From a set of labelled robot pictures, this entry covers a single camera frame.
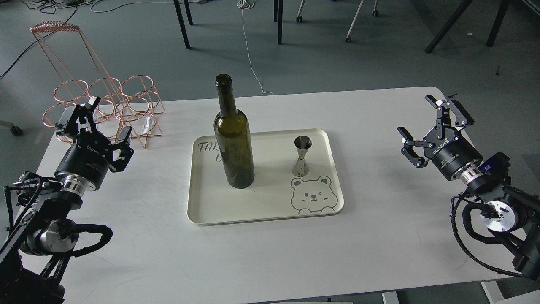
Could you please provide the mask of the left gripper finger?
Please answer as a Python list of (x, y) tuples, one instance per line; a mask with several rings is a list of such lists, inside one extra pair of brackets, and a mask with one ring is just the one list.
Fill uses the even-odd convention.
[(101, 98), (92, 97), (85, 104), (65, 108), (60, 120), (56, 123), (56, 135), (79, 136), (81, 133), (96, 133), (93, 112), (100, 101)]
[(111, 172), (122, 172), (127, 167), (131, 157), (134, 154), (134, 150), (130, 147), (130, 135), (132, 132), (131, 126), (125, 126), (120, 131), (120, 135), (116, 144), (113, 144), (110, 147), (110, 152), (116, 150), (120, 151), (119, 156), (116, 160), (109, 163), (109, 170)]

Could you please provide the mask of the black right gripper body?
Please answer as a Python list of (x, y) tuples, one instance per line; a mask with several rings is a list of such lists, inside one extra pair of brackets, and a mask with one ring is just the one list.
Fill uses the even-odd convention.
[(479, 165), (483, 161), (483, 156), (478, 150), (455, 128), (444, 128), (444, 135), (438, 138), (437, 131), (433, 127), (424, 140), (433, 144), (431, 148), (424, 148), (424, 156), (427, 158), (424, 166), (429, 160), (432, 161), (448, 181), (458, 179), (458, 171), (461, 168), (471, 163)]

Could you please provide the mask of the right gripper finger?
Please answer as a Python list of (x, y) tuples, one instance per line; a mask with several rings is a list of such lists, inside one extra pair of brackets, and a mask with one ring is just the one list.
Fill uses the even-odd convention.
[(425, 99), (437, 110), (435, 125), (437, 137), (444, 137), (447, 129), (459, 132), (475, 123), (469, 112), (456, 100), (437, 100), (432, 95), (426, 95)]
[(420, 157), (415, 151), (414, 147), (421, 147), (421, 148), (434, 148), (435, 144), (432, 142), (427, 141), (417, 141), (414, 140), (412, 135), (410, 134), (405, 127), (399, 126), (397, 127), (397, 131), (400, 133), (400, 135), (403, 138), (403, 148), (401, 149), (401, 153), (417, 168), (423, 168), (426, 167), (428, 164), (428, 160), (426, 158)]

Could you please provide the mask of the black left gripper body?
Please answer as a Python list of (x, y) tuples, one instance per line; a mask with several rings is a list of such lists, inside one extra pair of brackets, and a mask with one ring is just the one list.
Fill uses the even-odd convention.
[(91, 183), (93, 190), (98, 190), (113, 162), (115, 147), (101, 132), (85, 130), (76, 136), (54, 177), (59, 180), (68, 175), (82, 177)]

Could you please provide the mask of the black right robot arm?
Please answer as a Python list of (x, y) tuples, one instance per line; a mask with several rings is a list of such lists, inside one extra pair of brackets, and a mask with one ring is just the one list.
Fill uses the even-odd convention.
[[(498, 152), (485, 160), (462, 135), (474, 120), (455, 100), (437, 100), (426, 95), (437, 111), (436, 124), (422, 140), (415, 140), (405, 129), (401, 153), (417, 168), (432, 162), (448, 180), (461, 180), (464, 192), (451, 199), (451, 226), (459, 246), (475, 262), (498, 274), (539, 281), (539, 198), (511, 185), (510, 159)], [(476, 258), (465, 246), (457, 230), (459, 204), (466, 233), (483, 244), (501, 244), (513, 254), (514, 271), (504, 271)]]

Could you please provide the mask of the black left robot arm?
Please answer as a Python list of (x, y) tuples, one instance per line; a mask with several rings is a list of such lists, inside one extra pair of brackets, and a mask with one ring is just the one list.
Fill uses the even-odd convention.
[(73, 143), (53, 177), (25, 172), (4, 187), (6, 205), (17, 194), (21, 210), (8, 212), (8, 238), (1, 248), (2, 304), (61, 304), (60, 284), (70, 258), (100, 250), (113, 231), (105, 225), (77, 224), (68, 219), (82, 206), (87, 191), (98, 190), (108, 171), (121, 172), (133, 156), (131, 127), (113, 144), (97, 128), (93, 112), (99, 97), (68, 106), (56, 123), (56, 134)]

